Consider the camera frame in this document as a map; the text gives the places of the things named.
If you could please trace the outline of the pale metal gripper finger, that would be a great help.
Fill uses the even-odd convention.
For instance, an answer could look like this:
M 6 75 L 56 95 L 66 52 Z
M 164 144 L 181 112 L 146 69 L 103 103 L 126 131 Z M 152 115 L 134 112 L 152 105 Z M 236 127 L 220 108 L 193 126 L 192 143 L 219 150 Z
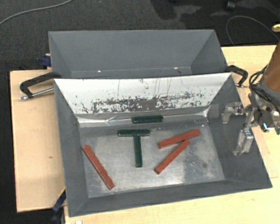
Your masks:
M 254 136 L 250 130 L 241 129 L 238 135 L 237 146 L 233 151 L 235 156 L 249 153 Z
M 232 102 L 225 105 L 225 109 L 221 114 L 221 121 L 223 124 L 227 124 L 229 122 L 229 118 L 231 115 L 242 116 L 242 103 L 241 102 Z

